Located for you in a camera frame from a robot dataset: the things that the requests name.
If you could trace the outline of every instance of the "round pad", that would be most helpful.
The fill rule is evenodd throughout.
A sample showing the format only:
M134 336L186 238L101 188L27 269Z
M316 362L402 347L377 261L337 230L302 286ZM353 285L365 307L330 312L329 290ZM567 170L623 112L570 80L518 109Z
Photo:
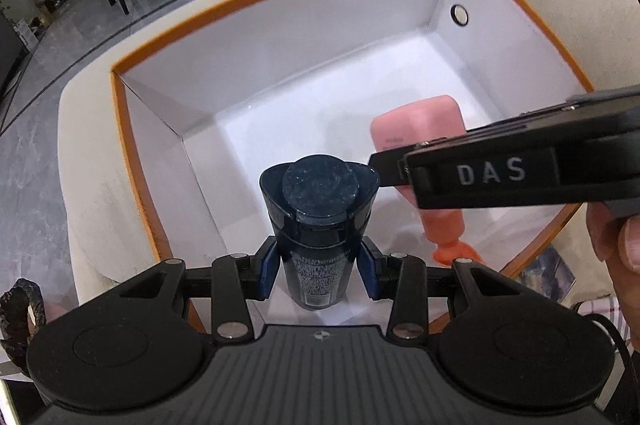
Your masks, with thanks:
M97 367L125 365L141 357L148 344L146 335L130 326L97 326L78 335L74 352L80 360Z
M282 178L282 194L298 213L298 221L333 225L347 219L358 195L358 177L339 158L306 156L292 164Z
M538 296L483 297L444 328L444 370L482 401L525 411L592 403L613 365L597 326Z
M199 334L153 299L105 297L37 332L27 363L49 400L88 411L144 407L177 392L202 363Z

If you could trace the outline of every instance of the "cable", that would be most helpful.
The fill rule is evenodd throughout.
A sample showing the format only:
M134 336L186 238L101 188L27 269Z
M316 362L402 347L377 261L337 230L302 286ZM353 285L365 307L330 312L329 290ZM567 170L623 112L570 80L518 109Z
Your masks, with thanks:
M631 375L631 383L634 388L634 394L636 395L636 408L634 412L636 416L634 422L637 423L640 419L640 382L638 382L638 373L636 373L636 367L631 360L631 355L629 355L629 350L626 348L625 341L623 341L618 329L613 325L613 322L607 319L604 315L600 315L599 313L590 313L589 315L585 315L584 318L597 322L605 328L605 331L609 334L611 340L613 340L616 349L620 352L622 363Z

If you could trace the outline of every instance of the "ribbed surface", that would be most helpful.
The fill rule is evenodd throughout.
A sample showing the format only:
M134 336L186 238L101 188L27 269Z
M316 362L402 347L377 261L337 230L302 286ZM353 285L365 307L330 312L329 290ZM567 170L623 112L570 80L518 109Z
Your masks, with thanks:
M560 417L515 417L465 399L421 349L384 341L374 327L269 326L254 344L221 349L172 400L114 417L49 410L37 425L512 425L605 424L586 408Z

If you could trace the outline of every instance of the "hand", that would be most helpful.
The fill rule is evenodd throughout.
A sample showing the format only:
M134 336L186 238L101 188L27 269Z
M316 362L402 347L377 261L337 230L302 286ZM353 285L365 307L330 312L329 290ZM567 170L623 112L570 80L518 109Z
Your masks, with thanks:
M614 219L604 204L590 203L587 230L597 258L607 264L633 347L640 351L640 215Z

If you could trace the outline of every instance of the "striped cloth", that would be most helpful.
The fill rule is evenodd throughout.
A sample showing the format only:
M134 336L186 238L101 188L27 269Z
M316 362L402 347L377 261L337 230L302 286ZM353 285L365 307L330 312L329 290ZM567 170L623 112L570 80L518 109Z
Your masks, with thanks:
M609 295L601 299L585 300L574 304L573 309L579 315L589 315L590 313L599 313L609 319L618 329L620 336L625 341L626 347L631 344L631 330L625 321L620 309L618 297Z

